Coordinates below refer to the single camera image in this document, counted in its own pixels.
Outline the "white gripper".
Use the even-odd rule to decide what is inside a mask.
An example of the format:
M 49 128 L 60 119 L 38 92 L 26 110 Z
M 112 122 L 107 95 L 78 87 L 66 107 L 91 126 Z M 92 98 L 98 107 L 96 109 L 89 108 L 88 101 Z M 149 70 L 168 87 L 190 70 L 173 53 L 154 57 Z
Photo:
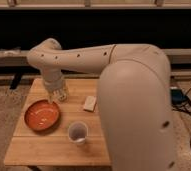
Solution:
M 54 81 L 54 82 L 48 82 L 48 81 L 43 81 L 45 89 L 49 93 L 57 93 L 58 100 L 60 102 L 65 101 L 67 99 L 67 86 L 66 86 L 66 81 L 64 77 L 61 77 L 60 79 Z M 54 95 L 49 94 L 48 95 L 48 102 L 52 104 L 54 102 Z

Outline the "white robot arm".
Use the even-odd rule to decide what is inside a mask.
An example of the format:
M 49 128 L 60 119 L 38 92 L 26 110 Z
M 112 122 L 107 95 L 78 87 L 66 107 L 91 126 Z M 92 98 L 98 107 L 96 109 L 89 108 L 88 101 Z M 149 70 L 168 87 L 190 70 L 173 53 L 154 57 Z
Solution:
M 64 70 L 97 73 L 97 105 L 113 171 L 178 171 L 171 67 L 152 44 L 64 50 L 49 38 L 27 53 L 49 93 L 66 97 Z

